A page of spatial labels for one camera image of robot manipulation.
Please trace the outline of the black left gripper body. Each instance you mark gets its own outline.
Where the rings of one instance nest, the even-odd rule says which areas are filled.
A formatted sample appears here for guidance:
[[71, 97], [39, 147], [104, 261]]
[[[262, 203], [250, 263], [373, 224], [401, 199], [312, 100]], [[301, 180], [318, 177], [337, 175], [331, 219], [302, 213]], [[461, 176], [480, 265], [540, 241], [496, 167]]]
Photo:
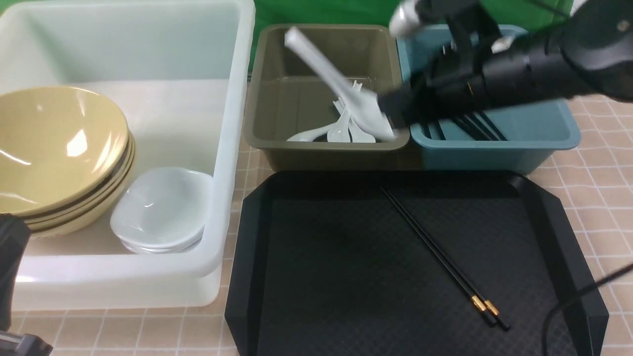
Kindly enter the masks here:
[[2, 356], [49, 356], [53, 347], [34, 334], [16, 334], [11, 327], [14, 285], [31, 230], [17, 216], [0, 217], [0, 336]]

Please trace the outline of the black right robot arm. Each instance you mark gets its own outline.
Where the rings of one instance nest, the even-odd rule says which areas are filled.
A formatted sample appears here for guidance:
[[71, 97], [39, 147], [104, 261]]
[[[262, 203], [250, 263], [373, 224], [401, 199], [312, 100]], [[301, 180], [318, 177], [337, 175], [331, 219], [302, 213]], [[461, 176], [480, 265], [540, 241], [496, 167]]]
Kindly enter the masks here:
[[392, 36], [443, 21], [454, 47], [379, 95], [378, 106], [401, 129], [579, 95], [631, 103], [632, 15], [630, 0], [587, 0], [560, 23], [508, 39], [478, 0], [405, 0], [391, 17]]

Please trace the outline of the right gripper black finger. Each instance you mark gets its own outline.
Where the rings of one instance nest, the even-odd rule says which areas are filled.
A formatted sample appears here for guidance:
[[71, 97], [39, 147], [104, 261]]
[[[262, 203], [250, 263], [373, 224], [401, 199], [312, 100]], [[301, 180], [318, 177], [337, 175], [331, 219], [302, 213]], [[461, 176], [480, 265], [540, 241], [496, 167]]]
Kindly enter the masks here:
[[394, 129], [430, 123], [430, 90], [395, 89], [377, 97], [378, 106]]

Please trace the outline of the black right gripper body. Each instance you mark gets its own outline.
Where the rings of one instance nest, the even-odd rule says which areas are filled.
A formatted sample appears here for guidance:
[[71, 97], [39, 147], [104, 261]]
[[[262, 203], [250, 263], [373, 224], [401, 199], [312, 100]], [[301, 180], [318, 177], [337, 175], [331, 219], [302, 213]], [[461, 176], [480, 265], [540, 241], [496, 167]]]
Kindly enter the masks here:
[[420, 69], [420, 119], [499, 110], [535, 101], [535, 61], [524, 45], [493, 53], [439, 52]]

